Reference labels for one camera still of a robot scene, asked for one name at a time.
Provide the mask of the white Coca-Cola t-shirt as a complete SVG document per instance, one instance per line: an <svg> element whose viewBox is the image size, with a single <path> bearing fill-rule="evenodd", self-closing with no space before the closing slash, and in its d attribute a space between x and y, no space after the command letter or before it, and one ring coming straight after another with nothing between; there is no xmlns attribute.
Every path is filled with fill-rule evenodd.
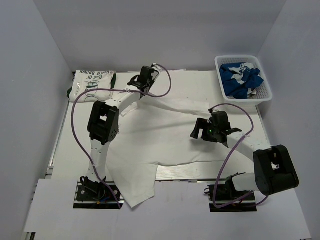
<svg viewBox="0 0 320 240"><path fill-rule="evenodd" d="M155 195L158 166L225 160L227 147L190 137L196 120L208 118L209 107L190 99L148 97L120 115L106 167L131 208Z"/></svg>

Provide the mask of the blue and white t-shirt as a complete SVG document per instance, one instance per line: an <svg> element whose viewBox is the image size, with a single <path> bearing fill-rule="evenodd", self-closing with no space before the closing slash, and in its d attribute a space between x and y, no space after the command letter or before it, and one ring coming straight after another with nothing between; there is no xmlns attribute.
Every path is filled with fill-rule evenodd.
<svg viewBox="0 0 320 240"><path fill-rule="evenodd" d="M219 73L225 95L234 99L244 100L255 95L264 82L261 71L248 62L222 64Z"/></svg>

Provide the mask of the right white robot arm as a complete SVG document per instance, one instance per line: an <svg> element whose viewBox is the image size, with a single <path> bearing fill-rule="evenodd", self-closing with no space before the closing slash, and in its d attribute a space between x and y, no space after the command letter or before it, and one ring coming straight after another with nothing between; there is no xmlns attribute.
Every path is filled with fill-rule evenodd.
<svg viewBox="0 0 320 240"><path fill-rule="evenodd" d="M209 119L198 118L191 138L219 143L253 162L252 173L236 173L227 177L225 192L231 199L259 191L270 196L299 186L299 177L288 149L271 146L250 137L239 128L232 128L225 111L211 113Z"/></svg>

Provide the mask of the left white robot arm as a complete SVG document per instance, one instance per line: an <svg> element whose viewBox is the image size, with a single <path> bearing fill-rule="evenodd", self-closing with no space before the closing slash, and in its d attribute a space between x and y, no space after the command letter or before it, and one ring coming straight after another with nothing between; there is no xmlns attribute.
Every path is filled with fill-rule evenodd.
<svg viewBox="0 0 320 240"><path fill-rule="evenodd" d="M119 129L119 116L131 104L148 93L160 71L153 64L143 66L140 74L134 76L124 92L116 94L105 102L93 104L87 130L91 143L90 157L93 163L86 176L80 178L82 184L99 183L106 180L106 161L110 143L116 138Z"/></svg>

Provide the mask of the white plastic basket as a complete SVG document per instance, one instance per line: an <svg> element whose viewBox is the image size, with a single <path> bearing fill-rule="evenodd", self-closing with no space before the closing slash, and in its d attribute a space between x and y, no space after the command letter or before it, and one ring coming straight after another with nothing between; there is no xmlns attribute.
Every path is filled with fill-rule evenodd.
<svg viewBox="0 0 320 240"><path fill-rule="evenodd" d="M251 63L260 70L260 76L264 79L264 82L255 91L255 94L251 95L247 99L235 99L233 97L226 96L219 69L223 64L233 63ZM257 57L252 55L221 55L215 58L215 66L217 70L218 80L222 91L222 96L226 103L239 104L242 106L257 106L262 102L270 101L273 97L270 85L263 71L263 68Z"/></svg>

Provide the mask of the folded white Charlie Brown shirt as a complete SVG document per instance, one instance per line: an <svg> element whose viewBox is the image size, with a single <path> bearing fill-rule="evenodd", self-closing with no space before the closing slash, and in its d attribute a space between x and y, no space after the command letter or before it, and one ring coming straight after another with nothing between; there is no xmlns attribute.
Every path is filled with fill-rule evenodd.
<svg viewBox="0 0 320 240"><path fill-rule="evenodd" d="M104 102L113 97L112 91L98 91L98 89L114 89L117 74L115 71L77 70L74 73L72 87L67 91L69 101L73 103L78 95L84 93L78 103Z"/></svg>

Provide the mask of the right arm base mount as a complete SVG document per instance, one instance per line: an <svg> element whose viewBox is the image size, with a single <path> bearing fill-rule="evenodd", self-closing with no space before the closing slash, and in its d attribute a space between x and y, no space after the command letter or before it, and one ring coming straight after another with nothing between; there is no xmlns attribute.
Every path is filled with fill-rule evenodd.
<svg viewBox="0 0 320 240"><path fill-rule="evenodd" d="M203 193L209 199L209 210L211 213L240 213L240 212L256 212L256 198L255 195L252 193L251 195L247 196L246 198L234 202L228 206L217 208L214 206L214 184L208 185ZM234 195L230 194L230 191L227 189L225 184L219 184L217 186L217 192L215 196L215 202L217 205L223 205L229 203L237 198L242 197L243 195L247 194L248 191L242 191L240 193L235 193Z"/></svg>

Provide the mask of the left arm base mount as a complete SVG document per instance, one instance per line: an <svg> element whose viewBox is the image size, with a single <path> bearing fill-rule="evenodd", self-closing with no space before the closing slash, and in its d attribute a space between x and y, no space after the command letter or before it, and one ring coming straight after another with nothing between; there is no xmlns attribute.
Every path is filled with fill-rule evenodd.
<svg viewBox="0 0 320 240"><path fill-rule="evenodd" d="M93 182L86 176L80 177L77 182L74 209L87 210L119 210L124 204L120 190L113 182L107 183L110 188L101 182Z"/></svg>

